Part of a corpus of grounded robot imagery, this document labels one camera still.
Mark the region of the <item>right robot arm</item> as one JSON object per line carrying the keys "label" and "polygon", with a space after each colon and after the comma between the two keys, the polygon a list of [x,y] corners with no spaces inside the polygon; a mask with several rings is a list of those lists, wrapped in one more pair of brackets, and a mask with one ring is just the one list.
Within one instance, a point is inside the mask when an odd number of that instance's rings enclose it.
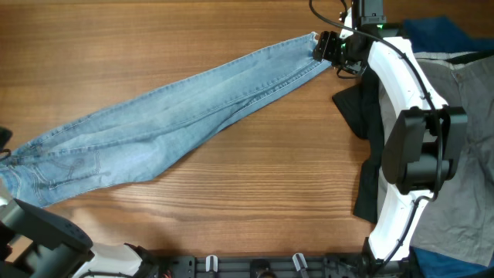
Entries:
{"label": "right robot arm", "polygon": [[439,96],[414,57],[411,42],[387,23],[381,1],[344,5],[335,26],[323,32],[313,58],[360,75],[372,70],[386,90],[396,120],[381,155],[387,192],[367,239],[377,267],[408,257],[413,231],[425,206],[455,176],[468,118]]}

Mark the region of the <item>light blue denim jeans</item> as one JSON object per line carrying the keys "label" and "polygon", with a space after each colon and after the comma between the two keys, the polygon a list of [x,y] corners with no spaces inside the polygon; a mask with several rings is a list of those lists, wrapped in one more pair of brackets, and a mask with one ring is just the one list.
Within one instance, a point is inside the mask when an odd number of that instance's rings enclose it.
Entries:
{"label": "light blue denim jeans", "polygon": [[310,33],[159,87],[52,129],[1,163],[14,198],[38,207],[150,181],[224,128],[330,66]]}

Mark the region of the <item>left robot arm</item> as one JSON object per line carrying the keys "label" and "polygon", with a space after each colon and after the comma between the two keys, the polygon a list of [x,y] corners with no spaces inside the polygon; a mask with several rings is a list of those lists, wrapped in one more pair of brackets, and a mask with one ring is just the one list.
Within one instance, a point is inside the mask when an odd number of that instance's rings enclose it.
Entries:
{"label": "left robot arm", "polygon": [[136,151],[104,148],[21,154],[1,130],[1,275],[3,277],[159,277],[141,246],[94,243],[70,220],[46,211],[68,198],[144,180]]}

